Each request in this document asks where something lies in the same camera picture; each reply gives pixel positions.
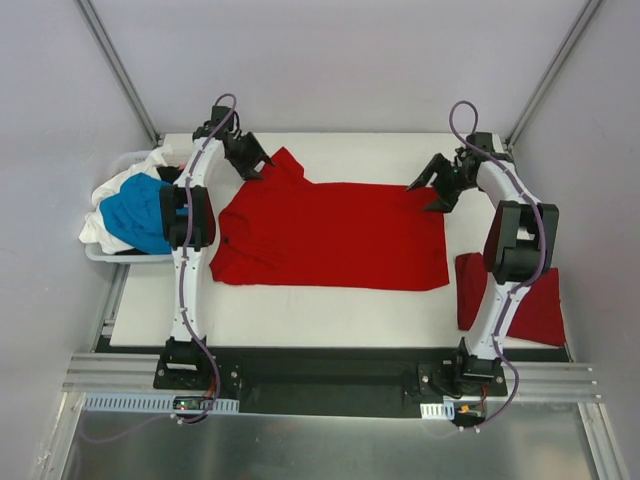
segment white work surface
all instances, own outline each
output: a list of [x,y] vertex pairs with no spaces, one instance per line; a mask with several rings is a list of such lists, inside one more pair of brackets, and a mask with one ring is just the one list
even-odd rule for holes
[[[431,157],[453,158],[450,134],[260,134],[267,153],[285,146],[313,182],[408,185]],[[225,162],[209,187],[217,211],[242,185]],[[450,284],[428,292],[335,287],[230,286],[208,279],[202,298],[210,346],[453,347],[456,256],[481,252],[494,209],[477,190],[445,215]],[[111,338],[113,346],[162,346],[173,320],[171,263],[132,265]],[[507,339],[507,347],[543,345]]]

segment laundry basket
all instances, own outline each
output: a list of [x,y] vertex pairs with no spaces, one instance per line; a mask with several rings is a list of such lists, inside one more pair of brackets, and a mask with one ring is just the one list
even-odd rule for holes
[[[114,163],[113,171],[111,172],[111,177],[117,175],[120,172],[125,171],[131,165],[136,163],[140,163],[144,161],[147,156],[151,153],[150,150],[142,150],[139,152],[130,152],[121,155]],[[189,160],[189,154],[185,154],[184,152],[179,153],[178,155],[165,155],[165,159],[169,165],[180,165],[186,163]],[[85,245],[84,249],[89,260],[93,260],[94,262],[109,262],[109,263],[162,263],[162,262],[172,262],[173,258],[171,255],[109,255],[102,251],[99,243],[88,243]]]

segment black bracket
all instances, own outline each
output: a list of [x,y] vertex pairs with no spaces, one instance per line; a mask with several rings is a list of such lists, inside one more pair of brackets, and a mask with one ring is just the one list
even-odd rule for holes
[[[193,225],[189,246],[196,252],[213,243],[216,236],[216,221],[206,187],[190,187]],[[167,185],[160,187],[160,212],[162,231],[171,248],[184,245],[188,231],[188,217],[180,210],[187,203],[187,192],[183,187]]]
[[[558,229],[558,207],[541,203],[537,205],[544,226],[546,252],[542,274],[551,267],[553,249]],[[518,232],[526,231],[531,238],[518,238]],[[540,260],[540,231],[533,208],[513,201],[501,201],[489,229],[484,245],[484,266],[496,282],[523,282],[535,272]]]
[[171,337],[160,354],[153,388],[207,391],[213,375],[209,359],[198,344],[193,340],[178,342]]
[[[497,160],[513,163],[513,159],[506,153],[497,153],[493,148],[493,135],[488,132],[477,132],[467,136],[467,142],[490,153]],[[425,207],[426,211],[449,213],[458,203],[460,194],[469,188],[477,186],[476,179],[482,162],[488,159],[469,147],[456,149],[453,163],[441,153],[433,156],[418,178],[407,187],[414,190],[426,187],[435,175],[431,186],[438,194],[438,198]]]
[[436,392],[454,399],[480,396],[483,387],[488,388],[490,397],[505,397],[508,393],[500,359],[482,360],[469,355],[464,338],[452,358],[418,365],[418,385],[422,395]]
[[[230,112],[229,107],[214,105],[211,107],[211,119],[193,132],[192,139],[208,137],[213,129],[220,124]],[[262,175],[256,171],[260,162],[273,165],[271,157],[258,142],[252,132],[242,133],[240,130],[240,118],[237,112],[230,116],[220,129],[214,134],[216,140],[224,145],[224,154],[233,168],[240,174],[243,180],[261,180]]]
[[[219,358],[214,355],[220,374],[220,392],[224,398],[238,398],[242,388],[242,365],[236,358]],[[178,342],[167,340],[160,354],[153,380],[153,388],[159,390],[207,391],[215,373],[209,358],[192,340]]]

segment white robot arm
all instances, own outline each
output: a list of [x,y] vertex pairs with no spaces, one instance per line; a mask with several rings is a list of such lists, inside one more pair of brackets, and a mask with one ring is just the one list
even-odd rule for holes
[[436,390],[462,395],[502,377],[503,341],[518,306],[531,288],[531,279],[550,268],[558,209],[540,203],[527,190],[511,157],[495,151],[490,133],[469,135],[466,145],[456,150],[453,163],[442,154],[435,155],[408,189],[426,186],[434,176],[431,186],[438,198],[425,210],[451,212],[460,194],[476,187],[496,208],[483,252],[487,287],[475,322],[452,361],[431,372]]
[[208,187],[216,167],[225,159],[244,180],[261,179],[256,166],[272,164],[255,136],[242,133],[237,118],[232,109],[216,104],[211,120],[193,135],[194,151],[182,175],[173,185],[160,189],[163,233],[175,267],[175,311],[171,334],[158,362],[157,372],[162,375],[156,375],[156,388],[206,390],[211,383],[212,362],[206,352],[200,301],[203,277],[210,274],[207,266],[219,239],[218,212]]

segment gray wall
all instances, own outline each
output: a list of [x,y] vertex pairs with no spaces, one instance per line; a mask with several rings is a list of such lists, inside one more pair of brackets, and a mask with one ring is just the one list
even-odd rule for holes
[[555,263],[579,360],[593,361],[640,478],[640,2],[606,2],[516,145],[522,177],[560,208]]
[[0,477],[27,478],[110,270],[76,240],[115,155],[145,147],[71,0],[0,4]]
[[506,134],[584,0],[95,0],[163,133],[220,92],[257,131]]

